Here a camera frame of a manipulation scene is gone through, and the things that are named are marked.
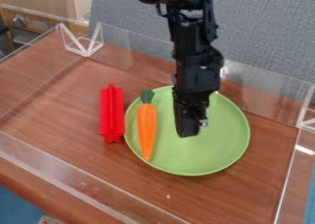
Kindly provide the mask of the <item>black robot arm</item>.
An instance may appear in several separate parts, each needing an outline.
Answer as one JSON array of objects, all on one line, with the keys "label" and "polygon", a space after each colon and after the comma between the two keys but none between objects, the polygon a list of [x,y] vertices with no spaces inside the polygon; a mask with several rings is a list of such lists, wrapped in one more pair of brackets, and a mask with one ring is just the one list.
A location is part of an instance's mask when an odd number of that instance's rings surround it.
[{"label": "black robot arm", "polygon": [[195,136],[208,124],[210,97],[220,89],[223,54],[212,47],[216,40],[212,0],[139,0],[156,6],[167,18],[176,60],[174,113],[178,135]]}]

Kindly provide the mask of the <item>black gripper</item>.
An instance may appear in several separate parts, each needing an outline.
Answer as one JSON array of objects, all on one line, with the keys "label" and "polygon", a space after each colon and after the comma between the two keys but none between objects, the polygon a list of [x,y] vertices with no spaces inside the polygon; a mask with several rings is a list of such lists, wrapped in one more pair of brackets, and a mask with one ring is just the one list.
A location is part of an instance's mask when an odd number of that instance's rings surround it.
[{"label": "black gripper", "polygon": [[212,46],[218,25],[202,18],[170,20],[176,61],[174,76],[175,122],[179,137],[196,136],[208,126],[207,108],[211,94],[220,89],[224,57]]}]

